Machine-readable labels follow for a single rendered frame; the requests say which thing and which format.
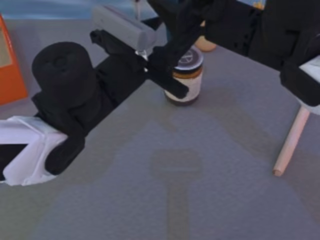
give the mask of orange box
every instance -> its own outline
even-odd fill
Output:
[[[5,21],[0,14],[0,105],[28,96]]]

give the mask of tabletop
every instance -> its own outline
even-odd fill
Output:
[[[89,20],[8,20],[25,83],[44,47],[77,42],[97,65]],[[165,29],[158,31],[159,43]],[[1,240],[318,240],[320,118],[312,115],[283,177],[272,167],[299,109],[279,73],[218,47],[204,56],[192,106],[151,81],[87,137],[57,179],[0,185]],[[0,119],[32,116],[30,98]]]

